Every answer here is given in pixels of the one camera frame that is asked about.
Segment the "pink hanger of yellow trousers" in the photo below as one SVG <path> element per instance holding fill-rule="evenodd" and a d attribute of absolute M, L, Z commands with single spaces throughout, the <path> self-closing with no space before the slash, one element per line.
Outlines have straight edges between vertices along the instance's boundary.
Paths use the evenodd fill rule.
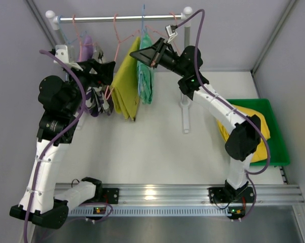
<path fill-rule="evenodd" d="M 169 12 L 169 15 L 171 16 L 171 19 L 174 20 L 174 24 L 168 24 L 165 27 L 165 32 L 161 32 L 147 24 L 144 26 L 144 30 L 146 31 L 152 43 L 158 40 L 157 37 L 162 37 L 165 39 L 166 43 L 171 44 L 175 48 L 175 51 L 179 54 L 180 50 L 175 41 L 178 35 L 176 29 L 178 23 L 177 17 L 173 12 Z"/>

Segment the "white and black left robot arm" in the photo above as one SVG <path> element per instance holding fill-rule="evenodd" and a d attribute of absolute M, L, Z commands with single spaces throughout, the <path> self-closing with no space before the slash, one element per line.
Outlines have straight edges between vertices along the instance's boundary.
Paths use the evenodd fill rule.
<path fill-rule="evenodd" d="M 103 199 L 102 182 L 90 177 L 54 194 L 62 159 L 78 124 L 75 114 L 80 112 L 88 88 L 111 84 L 115 62 L 90 59 L 79 66 L 71 69 L 68 81 L 51 75 L 40 83 L 38 101 L 45 112 L 36 136 L 34 166 L 22 200 L 10 209 L 10 216 L 44 228 L 59 229 L 74 208 Z"/>

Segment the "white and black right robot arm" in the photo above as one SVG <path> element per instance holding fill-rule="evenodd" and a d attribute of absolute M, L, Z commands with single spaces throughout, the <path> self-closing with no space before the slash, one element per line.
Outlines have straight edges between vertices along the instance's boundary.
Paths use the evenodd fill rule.
<path fill-rule="evenodd" d="M 261 140 L 260 118 L 239 111 L 212 88 L 199 71 L 203 60 L 195 46 L 187 46 L 178 55 L 171 44 L 160 38 L 150 47 L 131 52 L 130 56 L 148 67 L 160 65 L 179 75 L 182 94 L 207 109 L 225 127 L 229 137 L 224 147 L 230 156 L 230 170 L 222 194 L 230 202 L 239 199 L 248 187 L 247 170 Z"/>

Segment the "blue hanger of green trousers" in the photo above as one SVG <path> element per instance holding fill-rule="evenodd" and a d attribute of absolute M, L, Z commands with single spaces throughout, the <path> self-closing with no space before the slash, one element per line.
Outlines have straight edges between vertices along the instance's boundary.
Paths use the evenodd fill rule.
<path fill-rule="evenodd" d="M 141 12 L 141 36 L 140 36 L 140 49 L 148 47 L 148 41 L 146 38 L 146 29 L 144 26 L 144 18 L 145 18 L 145 4 L 142 7 Z M 137 61 L 137 74 L 138 74 L 138 95 L 140 98 L 145 98 L 145 86 L 144 86 L 144 78 L 145 78 L 146 68 L 141 61 Z"/>

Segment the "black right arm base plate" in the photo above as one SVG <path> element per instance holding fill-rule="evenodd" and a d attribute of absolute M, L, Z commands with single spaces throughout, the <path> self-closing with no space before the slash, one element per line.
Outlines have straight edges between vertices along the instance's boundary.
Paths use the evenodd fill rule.
<path fill-rule="evenodd" d="M 209 200 L 212 204 L 252 203 L 255 199 L 255 192 L 252 187 L 242 190 L 228 191 L 225 187 L 209 187 Z"/>

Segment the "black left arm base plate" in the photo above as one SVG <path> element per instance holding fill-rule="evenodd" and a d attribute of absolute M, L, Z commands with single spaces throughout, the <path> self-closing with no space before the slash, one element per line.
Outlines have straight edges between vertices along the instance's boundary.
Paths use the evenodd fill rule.
<path fill-rule="evenodd" d="M 90 201 L 92 203 L 108 203 L 111 205 L 117 205 L 119 203 L 119 192 L 118 188 L 102 188 Z"/>

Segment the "green tie-dye trousers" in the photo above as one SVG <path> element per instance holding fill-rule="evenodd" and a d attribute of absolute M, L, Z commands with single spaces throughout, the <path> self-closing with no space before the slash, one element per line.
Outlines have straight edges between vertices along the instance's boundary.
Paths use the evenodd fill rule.
<path fill-rule="evenodd" d="M 143 104 L 151 104 L 153 100 L 154 69 L 137 61 L 138 95 Z"/>

